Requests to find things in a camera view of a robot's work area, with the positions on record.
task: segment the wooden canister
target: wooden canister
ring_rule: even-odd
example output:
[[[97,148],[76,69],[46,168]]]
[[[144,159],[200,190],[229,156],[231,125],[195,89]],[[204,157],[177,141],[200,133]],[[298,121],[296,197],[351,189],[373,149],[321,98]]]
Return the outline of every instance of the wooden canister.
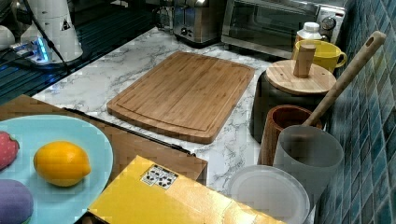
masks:
[[[272,166],[276,153],[276,143],[280,132],[292,125],[302,125],[311,111],[297,105],[278,105],[268,111],[258,164]]]

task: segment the plastic container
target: plastic container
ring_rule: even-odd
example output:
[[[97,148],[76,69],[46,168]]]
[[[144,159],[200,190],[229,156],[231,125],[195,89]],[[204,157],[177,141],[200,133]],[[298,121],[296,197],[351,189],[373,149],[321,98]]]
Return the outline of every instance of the plastic container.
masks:
[[[291,175],[272,166],[252,165],[233,175],[231,198],[288,224],[304,223],[310,211],[304,187]]]
[[[274,167],[303,185],[313,207],[343,158],[344,150],[331,134],[311,126],[293,125],[279,135]]]
[[[296,47],[295,47],[296,43],[299,42],[300,40],[306,40],[306,39],[314,39],[314,40],[322,39],[322,35],[319,33],[319,24],[312,21],[306,22],[304,23],[303,30],[297,32],[297,36],[294,41],[293,53],[291,56],[292,59],[296,54]]]

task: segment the yellow box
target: yellow box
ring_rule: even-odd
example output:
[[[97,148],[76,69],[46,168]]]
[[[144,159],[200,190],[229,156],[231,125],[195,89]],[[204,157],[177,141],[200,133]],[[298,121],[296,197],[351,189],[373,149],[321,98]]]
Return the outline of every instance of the yellow box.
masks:
[[[89,212],[111,224],[283,223],[139,156]]]

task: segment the light blue plate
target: light blue plate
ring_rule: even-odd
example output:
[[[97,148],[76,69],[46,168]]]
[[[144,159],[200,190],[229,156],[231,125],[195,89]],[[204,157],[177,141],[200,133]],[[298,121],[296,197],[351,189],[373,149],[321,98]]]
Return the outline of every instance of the light blue plate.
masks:
[[[77,221],[104,189],[113,165],[113,150],[106,136],[81,119],[66,116],[38,115],[0,122],[20,143],[17,159],[0,171],[0,179],[22,182],[33,194],[34,212],[29,224]],[[37,175],[33,165],[36,151],[58,140],[72,142],[87,152],[91,173],[78,184],[60,188]]]

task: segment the white bottle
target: white bottle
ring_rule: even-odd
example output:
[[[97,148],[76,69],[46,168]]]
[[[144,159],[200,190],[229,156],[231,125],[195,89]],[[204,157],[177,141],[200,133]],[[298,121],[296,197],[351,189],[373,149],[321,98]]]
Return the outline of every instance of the white bottle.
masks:
[[[305,39],[316,39],[316,40],[322,39],[322,36],[319,33],[319,24],[317,24],[316,22],[308,21],[304,23],[303,30],[297,32],[296,40],[293,46],[293,53],[291,56],[292,59],[294,59],[294,57],[296,56],[295,55],[297,50],[295,48],[296,43],[299,42],[300,40],[305,40]]]

